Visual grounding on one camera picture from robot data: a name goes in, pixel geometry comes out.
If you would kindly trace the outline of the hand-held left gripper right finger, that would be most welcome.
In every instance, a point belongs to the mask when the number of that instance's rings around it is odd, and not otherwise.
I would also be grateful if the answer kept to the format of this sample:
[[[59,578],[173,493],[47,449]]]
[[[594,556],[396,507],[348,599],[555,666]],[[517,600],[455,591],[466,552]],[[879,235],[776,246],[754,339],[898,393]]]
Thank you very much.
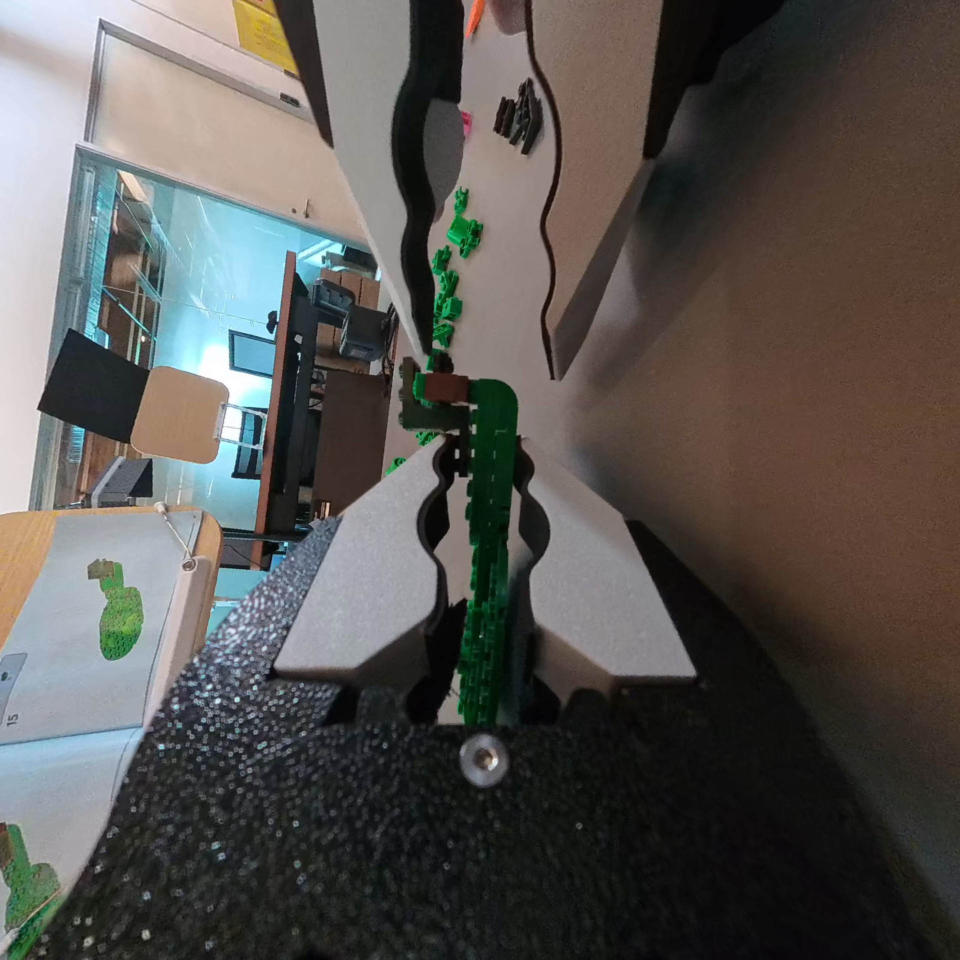
[[[511,522],[511,719],[697,671],[622,514],[520,438]]]

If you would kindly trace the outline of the black studio light panel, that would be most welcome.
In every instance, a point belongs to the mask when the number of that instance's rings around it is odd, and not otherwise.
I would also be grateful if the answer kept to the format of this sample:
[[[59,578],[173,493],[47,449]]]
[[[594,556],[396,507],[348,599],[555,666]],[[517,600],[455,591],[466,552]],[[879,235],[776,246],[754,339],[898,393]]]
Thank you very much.
[[[91,487],[86,506],[92,509],[123,508],[153,497],[153,459],[114,457]]]

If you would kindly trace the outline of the dark green brick assembly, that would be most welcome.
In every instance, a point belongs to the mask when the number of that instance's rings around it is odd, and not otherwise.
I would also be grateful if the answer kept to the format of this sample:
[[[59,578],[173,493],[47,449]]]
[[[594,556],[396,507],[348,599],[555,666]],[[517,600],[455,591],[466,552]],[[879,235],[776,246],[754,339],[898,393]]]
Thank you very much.
[[[465,403],[451,403],[426,398],[426,377],[415,359],[402,358],[399,367],[399,421],[404,429],[437,431],[466,436],[470,432],[471,408]]]

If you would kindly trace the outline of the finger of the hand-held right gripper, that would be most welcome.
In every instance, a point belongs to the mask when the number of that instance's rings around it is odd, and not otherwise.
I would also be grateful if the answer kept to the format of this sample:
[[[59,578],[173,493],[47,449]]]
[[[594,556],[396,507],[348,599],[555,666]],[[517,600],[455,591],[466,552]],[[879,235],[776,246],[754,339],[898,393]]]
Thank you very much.
[[[417,354],[433,343],[430,232],[460,176],[464,5],[315,2],[333,150]]]
[[[556,146],[540,220],[550,264],[541,330],[550,376],[560,380],[588,336],[653,169],[644,141],[663,3],[525,6]]]

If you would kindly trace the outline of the pile of green bricks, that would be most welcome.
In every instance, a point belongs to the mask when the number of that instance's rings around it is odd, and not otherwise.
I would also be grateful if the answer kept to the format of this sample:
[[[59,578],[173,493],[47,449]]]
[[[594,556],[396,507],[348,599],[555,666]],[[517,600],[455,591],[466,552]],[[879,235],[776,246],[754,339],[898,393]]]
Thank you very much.
[[[451,250],[457,250],[462,258],[468,258],[480,241],[484,225],[466,217],[470,191],[458,188],[454,194],[454,216],[446,237],[453,244],[439,247],[431,260],[431,271],[437,278],[437,292],[433,307],[433,343],[426,360],[426,372],[453,373],[450,346],[454,336],[454,323],[462,314],[463,302],[457,296],[459,273],[450,266]]]

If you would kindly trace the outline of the black monitor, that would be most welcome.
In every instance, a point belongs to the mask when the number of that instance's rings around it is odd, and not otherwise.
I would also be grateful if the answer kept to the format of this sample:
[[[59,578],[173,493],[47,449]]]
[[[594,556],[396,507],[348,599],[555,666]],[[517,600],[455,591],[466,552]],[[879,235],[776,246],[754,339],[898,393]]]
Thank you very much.
[[[271,379],[274,375],[276,343],[248,332],[228,331],[228,365],[235,373]]]

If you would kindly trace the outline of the black light flag panel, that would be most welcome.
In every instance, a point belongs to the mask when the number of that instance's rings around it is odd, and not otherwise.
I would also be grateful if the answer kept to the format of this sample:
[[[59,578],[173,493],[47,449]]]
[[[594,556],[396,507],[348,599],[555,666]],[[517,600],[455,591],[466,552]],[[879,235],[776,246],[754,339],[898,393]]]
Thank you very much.
[[[37,409],[127,445],[149,376],[150,369],[68,329]]]

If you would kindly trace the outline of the wood edged office desk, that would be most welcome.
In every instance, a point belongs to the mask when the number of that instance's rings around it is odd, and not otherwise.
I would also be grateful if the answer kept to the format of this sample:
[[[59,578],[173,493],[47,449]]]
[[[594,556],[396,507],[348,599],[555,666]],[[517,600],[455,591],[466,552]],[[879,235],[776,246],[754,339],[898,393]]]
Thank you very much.
[[[308,414],[316,359],[319,316],[297,273],[297,256],[285,255],[270,401],[263,434],[254,541],[250,563],[269,566],[268,543],[289,542],[297,534],[301,477],[308,459]]]

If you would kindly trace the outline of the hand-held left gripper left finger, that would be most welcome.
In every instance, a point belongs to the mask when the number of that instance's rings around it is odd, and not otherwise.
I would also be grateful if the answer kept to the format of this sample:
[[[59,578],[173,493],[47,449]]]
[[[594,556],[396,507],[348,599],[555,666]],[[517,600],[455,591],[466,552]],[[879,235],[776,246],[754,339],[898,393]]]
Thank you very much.
[[[436,719],[459,657],[435,549],[450,529],[457,441],[438,437],[349,505],[273,662],[284,680],[390,688]]]

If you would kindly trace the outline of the dark grey battery charger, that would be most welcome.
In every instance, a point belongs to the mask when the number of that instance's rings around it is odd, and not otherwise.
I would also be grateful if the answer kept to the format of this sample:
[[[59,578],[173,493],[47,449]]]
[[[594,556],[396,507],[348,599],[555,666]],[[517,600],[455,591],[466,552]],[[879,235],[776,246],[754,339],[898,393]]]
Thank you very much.
[[[365,363],[378,361],[387,349],[391,330],[392,315],[389,312],[354,303],[342,321],[339,354]]]

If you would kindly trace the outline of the green brick model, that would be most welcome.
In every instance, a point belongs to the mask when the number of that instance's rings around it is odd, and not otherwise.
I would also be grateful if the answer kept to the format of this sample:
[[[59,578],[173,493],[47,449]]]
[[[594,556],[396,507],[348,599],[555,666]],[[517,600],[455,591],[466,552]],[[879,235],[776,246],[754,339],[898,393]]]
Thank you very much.
[[[465,518],[472,549],[458,663],[458,712],[466,726],[496,722],[509,604],[509,527],[518,447],[519,402],[496,379],[472,379]]]

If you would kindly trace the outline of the yellow wall sign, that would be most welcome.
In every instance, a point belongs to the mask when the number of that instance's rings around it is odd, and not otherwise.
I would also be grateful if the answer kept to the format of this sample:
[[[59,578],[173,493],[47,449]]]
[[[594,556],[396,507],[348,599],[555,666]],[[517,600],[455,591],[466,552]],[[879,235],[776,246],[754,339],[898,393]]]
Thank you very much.
[[[240,47],[298,78],[298,67],[276,2],[232,1],[231,4]]]

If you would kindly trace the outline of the white door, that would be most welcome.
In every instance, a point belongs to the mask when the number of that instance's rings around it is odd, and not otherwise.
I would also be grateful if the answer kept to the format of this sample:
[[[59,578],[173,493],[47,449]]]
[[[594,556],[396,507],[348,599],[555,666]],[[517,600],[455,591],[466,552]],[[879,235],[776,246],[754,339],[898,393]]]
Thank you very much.
[[[98,23],[83,136],[128,159],[171,146],[293,149],[320,141],[309,108],[270,85],[177,51],[106,19]]]

